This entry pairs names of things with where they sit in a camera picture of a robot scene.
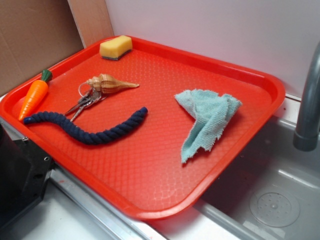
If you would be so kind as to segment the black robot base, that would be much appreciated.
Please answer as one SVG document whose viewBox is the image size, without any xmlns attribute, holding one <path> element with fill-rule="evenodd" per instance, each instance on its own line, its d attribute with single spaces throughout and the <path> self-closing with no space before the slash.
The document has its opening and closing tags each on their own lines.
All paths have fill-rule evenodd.
<svg viewBox="0 0 320 240">
<path fill-rule="evenodd" d="M 0 127 L 1 229 L 43 200 L 52 166 L 52 157 L 32 140 L 13 140 Z"/>
</svg>

